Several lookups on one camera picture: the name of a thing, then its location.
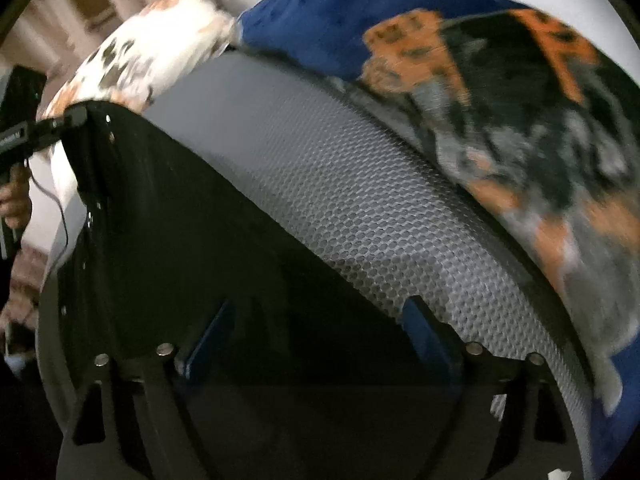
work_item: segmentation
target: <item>floral pillow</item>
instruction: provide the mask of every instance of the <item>floral pillow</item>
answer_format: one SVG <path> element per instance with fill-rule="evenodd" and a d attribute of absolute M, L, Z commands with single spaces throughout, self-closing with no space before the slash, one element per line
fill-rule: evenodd
<path fill-rule="evenodd" d="M 121 104 L 135 112 L 181 76 L 221 54 L 235 35 L 236 19 L 211 0 L 158 0 L 124 22 L 76 70 L 44 111 L 61 115 L 88 99 Z M 50 152 L 56 191 L 63 203 L 77 182 L 59 142 Z"/>

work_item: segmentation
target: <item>gray mesh panel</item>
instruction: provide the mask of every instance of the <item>gray mesh panel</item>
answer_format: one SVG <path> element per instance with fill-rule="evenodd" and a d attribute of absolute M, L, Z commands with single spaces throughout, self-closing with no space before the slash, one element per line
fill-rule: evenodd
<path fill-rule="evenodd" d="M 521 291 L 526 269 L 402 140 L 295 70 L 235 53 L 146 116 L 390 316 L 420 294 L 463 340 L 544 355 L 589 463 L 591 397 L 574 350 L 564 357 Z"/>

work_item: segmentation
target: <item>screw head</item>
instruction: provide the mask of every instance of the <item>screw head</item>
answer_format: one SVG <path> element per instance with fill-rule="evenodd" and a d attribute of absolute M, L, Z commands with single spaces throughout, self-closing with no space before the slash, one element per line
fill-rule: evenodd
<path fill-rule="evenodd" d="M 529 354 L 529 362 L 536 366 L 542 366 L 545 363 L 545 358 L 537 352 L 532 352 Z"/>
<path fill-rule="evenodd" d="M 467 343 L 465 346 L 466 352 L 471 355 L 480 355 L 482 353 L 482 345 L 475 341 Z"/>
<path fill-rule="evenodd" d="M 94 359 L 94 364 L 96 366 L 104 366 L 109 362 L 109 356 L 107 354 L 97 355 Z"/>
<path fill-rule="evenodd" d="M 156 354 L 158 354 L 160 357 L 169 355 L 173 351 L 174 351 L 174 346 L 171 343 L 162 343 L 158 345 L 158 348 L 156 348 Z"/>

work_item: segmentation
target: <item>person's hand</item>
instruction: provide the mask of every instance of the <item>person's hand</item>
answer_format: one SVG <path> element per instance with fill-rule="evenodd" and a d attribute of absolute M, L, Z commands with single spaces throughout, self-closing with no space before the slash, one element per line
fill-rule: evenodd
<path fill-rule="evenodd" d="M 28 168 L 15 164 L 10 171 L 9 183 L 0 187 L 0 217 L 11 229 L 27 227 L 31 219 L 30 176 Z"/>

